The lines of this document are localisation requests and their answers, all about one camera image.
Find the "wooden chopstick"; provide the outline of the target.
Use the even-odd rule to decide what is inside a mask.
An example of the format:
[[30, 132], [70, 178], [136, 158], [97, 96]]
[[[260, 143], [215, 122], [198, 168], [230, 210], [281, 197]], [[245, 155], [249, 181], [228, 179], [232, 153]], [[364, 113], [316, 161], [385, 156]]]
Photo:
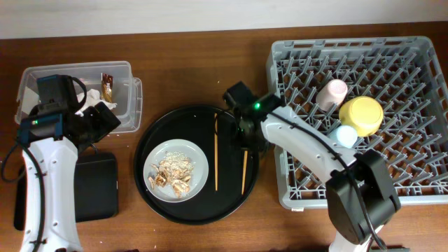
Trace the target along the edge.
[[248, 156], [249, 156], [248, 150], [244, 149], [243, 168], [242, 168], [242, 180], [241, 180], [241, 195], [244, 195], [244, 191], [245, 191], [246, 168], [247, 168]]
[[218, 191], [218, 114], [214, 114], [214, 181], [215, 181], [215, 191]]

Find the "white napkin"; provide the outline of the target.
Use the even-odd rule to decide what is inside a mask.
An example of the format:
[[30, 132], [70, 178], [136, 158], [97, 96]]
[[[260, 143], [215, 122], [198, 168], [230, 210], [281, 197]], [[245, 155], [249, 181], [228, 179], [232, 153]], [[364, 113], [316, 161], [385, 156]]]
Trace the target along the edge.
[[96, 106], [100, 102], [104, 103], [110, 110], [113, 110], [117, 106], [116, 103], [110, 103], [101, 99], [101, 95], [98, 90], [91, 89], [87, 91], [85, 103], [82, 108], [76, 112], [76, 115], [83, 117], [84, 110], [90, 106]]

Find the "gold snack wrapper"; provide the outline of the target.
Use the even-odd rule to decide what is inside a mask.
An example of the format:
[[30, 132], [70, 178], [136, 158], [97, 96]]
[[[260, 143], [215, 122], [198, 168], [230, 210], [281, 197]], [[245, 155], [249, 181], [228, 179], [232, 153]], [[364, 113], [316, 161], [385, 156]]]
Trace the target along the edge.
[[101, 74], [101, 98], [106, 102], [112, 102], [113, 77], [107, 73]]

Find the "grey plate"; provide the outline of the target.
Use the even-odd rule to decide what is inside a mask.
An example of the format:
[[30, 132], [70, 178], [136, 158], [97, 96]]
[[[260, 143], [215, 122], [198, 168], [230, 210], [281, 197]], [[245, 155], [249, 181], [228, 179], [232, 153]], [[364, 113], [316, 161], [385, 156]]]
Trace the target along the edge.
[[[164, 188], [156, 187], [152, 190], [148, 182], [148, 176], [155, 175], [150, 165], [158, 165], [167, 152], [184, 153], [191, 159], [195, 166], [189, 182], [190, 192], [185, 193], [182, 198], [177, 198], [170, 186]], [[183, 139], [172, 139], [159, 144], [148, 154], [141, 175], [143, 176], [146, 189], [151, 196], [167, 203], [180, 203], [192, 199], [203, 189], [209, 175], [209, 162], [202, 149], [193, 142]]]

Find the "food scraps pile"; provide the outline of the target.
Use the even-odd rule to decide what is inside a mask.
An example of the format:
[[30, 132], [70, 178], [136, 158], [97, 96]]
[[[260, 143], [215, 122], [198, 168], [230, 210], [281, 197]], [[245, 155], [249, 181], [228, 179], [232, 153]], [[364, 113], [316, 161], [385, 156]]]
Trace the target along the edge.
[[191, 159], [181, 152], [167, 152], [159, 164], [151, 164], [155, 175], [148, 176], [150, 188], [170, 186], [177, 198], [190, 192], [189, 182], [195, 166]]

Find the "pink cup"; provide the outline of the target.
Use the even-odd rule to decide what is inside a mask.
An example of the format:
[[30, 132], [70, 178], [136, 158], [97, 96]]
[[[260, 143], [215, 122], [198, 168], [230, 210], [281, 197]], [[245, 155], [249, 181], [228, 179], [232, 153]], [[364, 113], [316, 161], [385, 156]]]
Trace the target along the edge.
[[334, 104], [339, 106], [348, 92], [347, 84], [340, 79], [329, 81], [317, 94], [316, 103], [323, 111], [328, 111]]

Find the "blue cup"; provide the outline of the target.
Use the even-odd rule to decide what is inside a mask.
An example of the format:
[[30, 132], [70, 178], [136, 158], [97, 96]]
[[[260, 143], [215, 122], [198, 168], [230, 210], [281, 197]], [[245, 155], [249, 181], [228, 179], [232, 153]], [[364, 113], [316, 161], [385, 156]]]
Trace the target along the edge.
[[329, 133], [328, 137], [343, 147], [353, 148], [358, 140], [358, 133], [351, 126], [341, 125]]

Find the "yellow bowl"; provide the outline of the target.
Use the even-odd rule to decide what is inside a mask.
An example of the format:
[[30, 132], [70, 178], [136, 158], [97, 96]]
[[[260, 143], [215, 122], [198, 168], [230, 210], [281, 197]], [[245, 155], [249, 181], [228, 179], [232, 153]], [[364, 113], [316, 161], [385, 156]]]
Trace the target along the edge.
[[339, 110], [343, 125], [354, 128], [359, 137], [375, 134], [383, 121], [383, 108], [371, 97], [360, 96], [344, 103]]

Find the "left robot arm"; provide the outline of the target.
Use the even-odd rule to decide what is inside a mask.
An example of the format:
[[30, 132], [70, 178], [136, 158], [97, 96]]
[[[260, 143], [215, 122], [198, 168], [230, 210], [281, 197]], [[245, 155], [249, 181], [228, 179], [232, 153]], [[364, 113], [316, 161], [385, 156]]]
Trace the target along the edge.
[[112, 132], [120, 121], [103, 102], [86, 106], [75, 91], [76, 77], [37, 80], [40, 104], [17, 133], [27, 175], [22, 251], [82, 251], [74, 201], [79, 153]]

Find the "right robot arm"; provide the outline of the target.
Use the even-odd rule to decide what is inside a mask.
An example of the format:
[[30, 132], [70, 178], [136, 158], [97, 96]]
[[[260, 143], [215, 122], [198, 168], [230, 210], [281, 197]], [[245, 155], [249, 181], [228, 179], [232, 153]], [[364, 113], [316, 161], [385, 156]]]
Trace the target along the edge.
[[401, 208], [385, 160], [375, 150], [358, 153], [302, 120], [275, 94], [256, 97], [243, 83], [223, 100], [236, 120], [236, 134], [253, 151], [274, 144], [300, 161], [324, 183], [328, 215], [336, 237], [329, 251], [368, 251], [378, 232]]

